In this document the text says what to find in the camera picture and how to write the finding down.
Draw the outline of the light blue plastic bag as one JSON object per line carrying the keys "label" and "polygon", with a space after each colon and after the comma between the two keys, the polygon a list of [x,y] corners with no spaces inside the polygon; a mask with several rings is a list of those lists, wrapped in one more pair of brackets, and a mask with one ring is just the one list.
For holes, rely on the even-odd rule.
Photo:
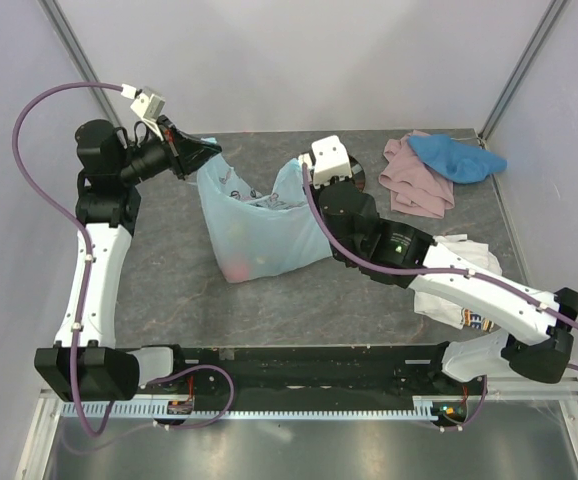
{"label": "light blue plastic bag", "polygon": [[250,186],[221,154],[200,168],[196,185],[227,282],[278,276],[331,256],[307,204],[297,159],[280,168],[268,194]]}

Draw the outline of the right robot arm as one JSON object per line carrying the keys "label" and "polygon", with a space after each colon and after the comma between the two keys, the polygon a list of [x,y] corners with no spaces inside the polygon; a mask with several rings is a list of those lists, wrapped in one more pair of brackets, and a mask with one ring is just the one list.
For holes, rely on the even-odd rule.
{"label": "right robot arm", "polygon": [[304,187],[311,213],[336,260],[370,279],[447,300],[497,325],[491,334],[445,342],[427,368],[436,392],[478,376],[517,376],[556,384],[573,350],[578,292],[541,291],[488,272],[437,238],[382,218],[372,196],[349,180]]}

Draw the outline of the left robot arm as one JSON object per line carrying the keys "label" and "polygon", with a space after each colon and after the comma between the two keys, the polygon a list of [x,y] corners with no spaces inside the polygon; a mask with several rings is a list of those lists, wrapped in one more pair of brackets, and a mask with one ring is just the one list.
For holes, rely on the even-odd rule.
{"label": "left robot arm", "polygon": [[141,196],[138,184],[165,171],[184,179],[221,153],[214,141],[178,130],[160,116],[156,128],[132,141],[123,128],[91,120],[75,132],[82,169],[75,207],[78,256],[62,324],[34,367],[65,402],[125,401],[155,382],[177,393],[188,382],[179,349],[116,346],[115,308],[122,266],[133,240]]}

